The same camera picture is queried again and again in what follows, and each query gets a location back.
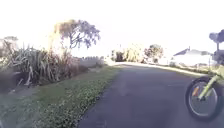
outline bright sky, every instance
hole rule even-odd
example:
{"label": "bright sky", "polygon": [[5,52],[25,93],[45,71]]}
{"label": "bright sky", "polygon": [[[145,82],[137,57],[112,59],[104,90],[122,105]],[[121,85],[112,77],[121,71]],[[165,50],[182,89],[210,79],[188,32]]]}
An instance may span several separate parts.
{"label": "bright sky", "polygon": [[101,31],[101,41],[76,55],[108,52],[116,44],[161,44],[172,53],[188,46],[214,52],[210,32],[224,29],[223,0],[1,0],[0,37],[45,45],[57,21],[82,19]]}

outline green lawn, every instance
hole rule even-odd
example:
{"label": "green lawn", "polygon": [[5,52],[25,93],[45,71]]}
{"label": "green lawn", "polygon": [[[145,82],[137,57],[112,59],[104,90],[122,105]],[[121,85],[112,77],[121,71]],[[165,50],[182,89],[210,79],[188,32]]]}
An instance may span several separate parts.
{"label": "green lawn", "polygon": [[105,67],[59,83],[0,96],[6,127],[72,128],[100,97],[119,68]]}

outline yellow bicycle frame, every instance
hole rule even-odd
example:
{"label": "yellow bicycle frame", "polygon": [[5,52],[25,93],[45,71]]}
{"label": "yellow bicycle frame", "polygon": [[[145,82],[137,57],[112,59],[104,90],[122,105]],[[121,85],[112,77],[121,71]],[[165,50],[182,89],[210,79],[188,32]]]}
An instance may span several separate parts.
{"label": "yellow bicycle frame", "polygon": [[208,82],[208,84],[205,86],[205,88],[203,89],[203,91],[201,92],[201,94],[199,95],[199,100],[201,100],[204,96],[209,96],[211,93],[211,86],[213,85],[213,83],[215,81],[218,81],[220,79],[224,79],[224,66],[220,65],[218,70],[213,72],[216,75],[212,77],[212,79]]}

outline house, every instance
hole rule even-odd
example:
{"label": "house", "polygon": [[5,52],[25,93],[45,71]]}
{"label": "house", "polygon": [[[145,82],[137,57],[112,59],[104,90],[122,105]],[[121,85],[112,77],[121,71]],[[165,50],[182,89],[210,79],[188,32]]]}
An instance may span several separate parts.
{"label": "house", "polygon": [[216,63],[216,61],[212,59],[212,56],[213,54],[207,51],[187,48],[173,55],[172,62],[184,66],[210,66]]}

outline asphalt road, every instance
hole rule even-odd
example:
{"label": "asphalt road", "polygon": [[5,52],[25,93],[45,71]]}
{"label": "asphalt road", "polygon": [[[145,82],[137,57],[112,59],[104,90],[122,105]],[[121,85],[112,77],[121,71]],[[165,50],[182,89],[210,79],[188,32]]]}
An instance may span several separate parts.
{"label": "asphalt road", "polygon": [[188,114],[184,94],[193,79],[167,70],[128,66],[84,115],[79,128],[223,128],[223,114],[210,123]]}

